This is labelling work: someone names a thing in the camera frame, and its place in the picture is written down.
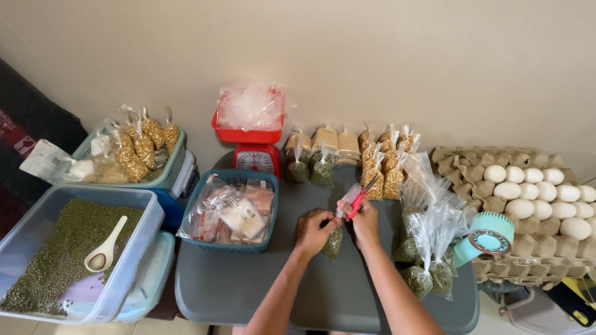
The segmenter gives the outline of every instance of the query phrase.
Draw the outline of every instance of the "spoon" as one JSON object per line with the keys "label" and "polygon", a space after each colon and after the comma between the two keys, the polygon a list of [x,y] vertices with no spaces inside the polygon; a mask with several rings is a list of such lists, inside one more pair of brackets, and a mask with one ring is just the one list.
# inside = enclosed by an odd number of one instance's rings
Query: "spoon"
{"label": "spoon", "polygon": [[97,247],[97,249],[90,252],[87,258],[85,258],[85,266],[87,267],[87,270],[91,272],[101,272],[109,268],[112,262],[114,262],[114,245],[116,244],[116,239],[118,238],[122,227],[124,227],[126,220],[128,220],[128,217],[123,215],[105,242]]}

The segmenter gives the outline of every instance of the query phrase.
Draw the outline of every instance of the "white egg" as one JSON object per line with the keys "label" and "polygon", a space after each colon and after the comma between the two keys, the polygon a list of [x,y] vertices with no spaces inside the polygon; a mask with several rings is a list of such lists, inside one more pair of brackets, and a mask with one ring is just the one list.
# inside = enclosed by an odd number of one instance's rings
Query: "white egg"
{"label": "white egg", "polygon": [[548,181],[555,186],[562,183],[565,178],[565,175],[563,175],[563,172],[559,169],[545,169],[542,170],[542,174],[544,176],[544,181]]}
{"label": "white egg", "polygon": [[527,182],[520,185],[519,197],[526,200],[534,200],[538,197],[538,187],[534,184],[528,184]]}
{"label": "white egg", "polygon": [[586,222],[590,224],[590,227],[592,227],[592,232],[590,232],[590,237],[596,237],[596,218],[586,219]]}
{"label": "white egg", "polygon": [[576,202],[579,199],[579,189],[572,185],[557,186],[557,199],[567,203]]}
{"label": "white egg", "polygon": [[596,200],[596,188],[580,185],[578,186],[579,198],[587,203],[593,203]]}
{"label": "white egg", "polygon": [[549,203],[542,200],[534,200],[532,204],[534,205],[534,215],[539,220],[546,220],[551,217],[552,207]]}
{"label": "white egg", "polygon": [[520,186],[510,181],[500,183],[493,190],[493,194],[495,196],[501,196],[507,200],[517,199],[521,192],[522,189]]}
{"label": "white egg", "polygon": [[574,205],[575,209],[577,210],[574,217],[579,219],[587,219],[594,216],[594,209],[592,206],[581,202],[572,203],[572,205]]}
{"label": "white egg", "polygon": [[557,188],[555,185],[547,182],[541,181],[536,183],[536,187],[538,187],[538,199],[546,201],[547,203],[555,200],[557,197]]}
{"label": "white egg", "polygon": [[592,226],[586,220],[578,218],[565,219],[559,229],[561,235],[571,236],[578,240],[585,240],[592,234]]}
{"label": "white egg", "polygon": [[544,178],[542,171],[539,169],[535,169],[534,167],[530,167],[529,169],[525,169],[524,173],[524,180],[529,182],[530,184],[535,184],[539,181],[542,181]]}
{"label": "white egg", "polygon": [[492,182],[502,182],[507,173],[501,165],[491,165],[485,169],[484,179]]}
{"label": "white egg", "polygon": [[505,206],[505,213],[513,214],[520,219],[526,219],[534,214],[534,204],[530,200],[515,199]]}
{"label": "white egg", "polygon": [[523,178],[525,178],[523,174],[523,170],[517,166],[510,166],[505,169],[505,180],[514,182],[516,184],[521,184],[523,182]]}
{"label": "white egg", "polygon": [[551,203],[552,216],[557,219],[567,219],[575,216],[577,209],[570,203]]}

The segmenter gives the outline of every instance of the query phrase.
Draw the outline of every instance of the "table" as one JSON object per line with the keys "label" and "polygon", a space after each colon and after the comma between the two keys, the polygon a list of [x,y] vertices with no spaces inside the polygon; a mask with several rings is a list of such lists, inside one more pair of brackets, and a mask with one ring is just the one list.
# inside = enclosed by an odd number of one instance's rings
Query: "table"
{"label": "table", "polygon": [[[214,168],[232,166],[231,153]],[[335,185],[280,183],[280,203],[265,253],[204,250],[182,243],[176,267],[176,301],[189,320],[215,325],[247,324],[294,247],[299,216],[322,207],[335,211],[336,201],[359,179],[359,169],[336,166]],[[398,201],[374,201],[383,249],[397,248],[401,228]],[[300,282],[290,322],[313,330],[389,334],[383,308],[362,255],[344,226],[337,262],[316,255]],[[453,302],[429,294],[422,301],[447,334],[467,334],[478,322],[479,298],[471,263],[458,269]]]}

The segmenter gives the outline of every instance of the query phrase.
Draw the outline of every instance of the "teal plastic basket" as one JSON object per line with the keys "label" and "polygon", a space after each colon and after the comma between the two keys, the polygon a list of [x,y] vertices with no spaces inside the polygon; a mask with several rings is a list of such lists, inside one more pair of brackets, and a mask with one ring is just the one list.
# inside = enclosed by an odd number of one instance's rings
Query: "teal plastic basket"
{"label": "teal plastic basket", "polygon": [[[109,135],[110,133],[104,128],[103,133]],[[178,173],[180,173],[180,168],[182,168],[182,164],[184,162],[184,156],[186,155],[186,150],[184,150],[184,136],[186,134],[182,129],[180,129],[180,136],[178,137],[178,142],[176,142],[176,147],[174,147],[174,151],[170,155],[170,159],[167,160],[166,167],[163,169],[162,174],[151,182],[129,182],[125,184],[116,184],[116,183],[88,183],[88,182],[71,182],[71,181],[64,181],[65,184],[82,184],[82,185],[96,185],[96,186],[106,186],[106,187],[124,187],[124,188],[158,188],[160,190],[164,190],[169,192],[174,186],[174,182],[176,182],[176,178],[178,177]],[[91,140],[95,138],[95,132],[92,132],[87,136],[87,138],[81,143],[79,148],[73,153],[72,157],[76,160],[85,159],[91,155]],[[61,170],[61,173],[66,173],[70,169],[70,163],[66,163]]]}
{"label": "teal plastic basket", "polygon": [[268,181],[271,183],[273,187],[273,191],[275,192],[275,198],[273,202],[273,211],[271,213],[271,225],[269,226],[269,232],[265,237],[265,240],[259,244],[242,244],[242,245],[233,245],[233,244],[215,244],[215,243],[207,243],[207,242],[200,242],[191,240],[190,238],[182,237],[182,240],[191,244],[195,244],[197,246],[202,247],[203,249],[210,249],[210,250],[221,250],[221,251],[229,251],[229,252],[244,252],[244,253],[262,253],[267,249],[267,245],[269,244],[269,240],[271,239],[271,233],[273,232],[273,227],[275,225],[275,217],[277,215],[277,207],[280,200],[280,183],[277,180],[275,175],[271,173],[261,172],[261,171],[252,171],[252,170],[244,170],[244,169],[214,169],[207,171],[201,177],[197,187],[194,188],[193,193],[191,194],[190,198],[188,199],[188,205],[186,210],[184,211],[184,218],[188,216],[188,213],[191,211],[194,205],[194,200],[197,198],[197,195],[201,192],[203,187],[205,186],[205,182],[207,181],[207,177],[213,173],[218,174],[218,179],[221,179],[228,184],[246,184],[247,179],[259,179]]}

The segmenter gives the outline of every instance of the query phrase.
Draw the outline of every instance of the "scissors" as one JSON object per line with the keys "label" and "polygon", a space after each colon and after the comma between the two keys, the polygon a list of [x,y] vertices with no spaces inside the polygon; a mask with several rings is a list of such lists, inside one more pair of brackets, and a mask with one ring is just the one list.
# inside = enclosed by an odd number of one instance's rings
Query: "scissors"
{"label": "scissors", "polygon": [[362,191],[360,191],[360,193],[358,194],[358,196],[356,197],[356,200],[354,200],[354,202],[352,203],[352,213],[350,213],[347,217],[350,219],[353,219],[354,216],[356,215],[356,213],[358,212],[358,209],[360,208],[360,202],[362,201],[362,199],[366,196],[366,194],[368,193],[368,191],[371,189],[371,187],[373,187],[374,183],[377,182],[378,179],[378,175],[376,175],[371,182],[368,183],[368,185],[362,189]]}

